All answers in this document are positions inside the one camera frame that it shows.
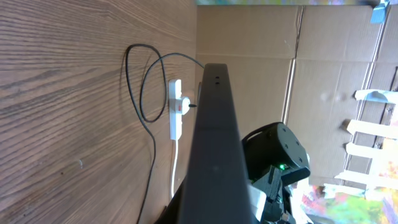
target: cardboard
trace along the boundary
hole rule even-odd
[[[367,6],[307,6],[297,58],[344,62],[372,60],[380,24]]]
[[[344,168],[344,144],[351,135],[341,123],[356,118],[352,94],[367,68],[366,62],[297,60],[287,126],[310,155],[312,185],[323,184],[313,177],[332,178]]]
[[[370,88],[378,90],[390,90],[391,83],[396,72],[396,66],[398,66],[398,64],[377,62],[374,67]],[[371,101],[365,102],[361,121],[379,124],[385,107],[385,103]],[[357,133],[355,144],[360,146],[374,147],[375,140],[375,136]],[[368,173],[370,165],[371,159],[353,156],[348,164],[347,169],[355,172]]]
[[[391,6],[381,41],[378,62],[398,62],[398,6]]]
[[[298,6],[198,6],[197,53],[293,58]]]
[[[382,25],[370,23],[369,6],[302,9],[198,6],[197,59],[228,65],[242,137],[267,123],[282,121],[288,108],[287,125],[310,156],[310,184],[363,188],[335,176],[345,168],[367,173],[370,165],[368,158],[348,157],[344,145],[352,136],[341,125],[358,115],[353,95],[365,87],[377,58]],[[398,62],[397,23],[398,8],[393,6],[371,88],[389,90]],[[202,73],[197,68],[197,85]],[[378,123],[383,110],[382,103],[366,102],[362,120]],[[374,136],[359,133],[355,144],[373,147],[374,142]]]
[[[298,6],[198,7],[197,59],[228,65],[242,138],[282,121],[300,12]],[[197,85],[202,76],[197,68]]]
[[[282,120],[289,59],[197,55],[202,63],[225,63],[241,137]],[[197,83],[203,69],[197,68]]]

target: black cable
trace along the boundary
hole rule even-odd
[[[160,116],[162,115],[162,113],[163,113],[163,110],[164,110],[164,108],[165,108],[165,105],[166,105],[166,94],[167,94],[167,92],[165,91],[165,101],[164,101],[164,105],[163,105],[163,108],[162,108],[162,111],[159,113],[159,115],[155,118],[155,119],[153,119],[153,120],[148,120],[147,118],[146,118],[146,116],[145,116],[145,113],[144,113],[144,109],[143,109],[143,107],[144,107],[144,104],[143,104],[143,102],[142,102],[142,98],[143,98],[143,95],[144,95],[144,84],[145,84],[145,81],[146,81],[146,79],[147,79],[147,76],[148,76],[148,73],[149,73],[149,71],[158,63],[158,62],[162,62],[162,69],[163,69],[163,76],[164,76],[164,85],[165,85],[165,87],[166,87],[166,76],[165,76],[165,72],[164,72],[164,65],[163,65],[163,59],[165,59],[165,58],[167,58],[167,57],[169,57],[169,56],[176,56],[176,55],[178,55],[178,56],[183,56],[183,57],[185,57],[185,58],[187,58],[187,59],[189,59],[189,60],[191,60],[191,61],[193,61],[193,62],[195,62],[195,63],[197,63],[199,66],[201,66],[202,68],[205,68],[205,66],[204,65],[202,65],[199,61],[197,61],[197,60],[195,60],[194,58],[191,58],[191,57],[189,57],[188,55],[185,55],[185,54],[181,54],[181,53],[170,53],[170,54],[167,54],[167,55],[164,55],[164,56],[160,56],[159,55],[159,58],[154,62],[154,63],[152,63],[152,65],[150,65],[150,67],[148,68],[148,70],[147,70],[147,72],[145,73],[145,75],[144,75],[144,79],[142,80],[142,85],[141,85],[141,92],[140,92],[140,94],[139,94],[139,107],[140,107],[140,111],[141,111],[141,114],[142,114],[142,118],[144,118],[144,121],[146,121],[146,122],[148,122],[148,123],[153,123],[153,122],[155,122],[156,120],[158,120],[159,118],[160,118]]]
[[[140,102],[140,111],[138,110],[137,105],[136,105],[136,102],[134,101],[134,97],[133,97],[133,94],[132,94],[132,88],[131,88],[131,84],[130,84],[130,78],[129,78],[129,67],[128,67],[128,66],[129,66],[129,63],[128,63],[128,61],[129,61],[129,53],[130,53],[131,49],[133,49],[134,47],[145,47],[145,48],[151,49],[151,50],[153,50],[153,51],[157,54],[157,56],[159,57],[159,59],[157,59],[157,60],[148,68],[148,70],[146,71],[146,73],[145,73],[145,75],[144,75],[144,78],[142,79],[142,83],[141,83],[141,92],[140,92],[140,98],[139,98],[139,102]],[[147,181],[147,187],[146,187],[146,189],[145,189],[144,199],[143,199],[143,201],[142,201],[141,208],[140,208],[140,210],[139,210],[139,215],[138,215],[138,219],[137,219],[137,224],[139,223],[139,220],[141,219],[142,211],[143,211],[143,209],[144,209],[144,205],[145,205],[145,201],[146,201],[147,194],[148,194],[148,189],[149,189],[150,177],[152,176],[152,170],[153,170],[153,168],[154,168],[154,164],[155,164],[155,160],[156,160],[156,140],[155,140],[155,136],[151,133],[151,131],[150,131],[149,128],[146,126],[146,124],[145,124],[144,121],[146,121],[146,122],[148,122],[148,123],[153,123],[153,122],[157,121],[157,120],[162,116],[162,113],[163,113],[163,111],[164,111],[164,108],[166,107],[166,102],[167,102],[167,85],[166,85],[166,72],[165,72],[165,69],[164,69],[163,59],[164,59],[164,58],[167,58],[167,57],[169,57],[169,56],[173,56],[173,55],[179,55],[179,56],[183,56],[183,57],[185,57],[185,58],[188,58],[188,59],[194,61],[195,63],[197,63],[198,65],[200,65],[201,67],[204,68],[204,66],[203,66],[199,61],[195,60],[194,58],[189,57],[188,55],[184,55],[184,54],[181,54],[181,53],[171,53],[171,54],[164,55],[164,56],[162,57],[162,56],[160,55],[159,51],[158,51],[155,47],[153,47],[153,46],[151,46],[151,45],[147,45],[147,44],[132,44],[132,45],[130,45],[130,46],[126,49],[126,53],[125,53],[125,59],[126,59],[126,60],[125,60],[125,64],[126,64],[126,65],[125,65],[125,67],[126,67],[126,80],[127,80],[127,86],[128,86],[128,88],[129,88],[129,93],[130,93],[131,102],[132,102],[132,105],[134,106],[134,109],[135,109],[135,111],[136,111],[136,113],[137,113],[137,116],[138,116],[139,121],[141,122],[142,126],[145,128],[145,130],[148,132],[148,134],[149,134],[150,137],[152,138],[152,141],[154,142],[154,158],[153,158],[153,160],[152,160],[152,164],[150,165],[149,176],[148,176],[148,181]],[[147,76],[148,76],[148,74],[149,74],[149,71],[150,71],[150,70],[152,69],[152,67],[153,67],[155,64],[157,64],[159,61],[160,61],[161,64],[162,64],[162,73],[163,73],[163,80],[164,80],[164,102],[163,102],[162,109],[161,109],[160,113],[156,116],[156,118],[154,118],[153,120],[148,120],[148,119],[146,118],[146,116],[145,116],[145,113],[144,113],[144,110],[143,110],[144,105],[143,105],[143,102],[142,102],[142,96],[143,96],[143,92],[144,92],[144,84],[145,84],[145,80],[146,80],[146,78],[147,78]]]

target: wooden surface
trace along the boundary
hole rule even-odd
[[[130,44],[195,56],[191,0],[4,0],[0,2],[0,223],[135,223],[153,145],[134,112],[121,62]],[[155,55],[131,52],[137,98]],[[195,66],[165,60],[194,97]],[[145,112],[163,101],[159,67],[147,80]],[[149,128],[157,162],[141,223],[169,202],[173,143],[169,112]],[[193,112],[183,118],[176,182],[185,175]]]

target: white power strip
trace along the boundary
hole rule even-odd
[[[182,115],[189,110],[191,101],[187,96],[181,96],[181,80],[169,81],[169,115],[170,115],[170,139],[175,140],[175,155],[171,176],[170,196],[174,197],[175,168],[178,158],[178,140],[182,135]]]

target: plug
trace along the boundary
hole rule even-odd
[[[169,81],[170,138],[179,140],[182,135],[182,115],[188,113],[191,101],[181,96],[181,80]]]

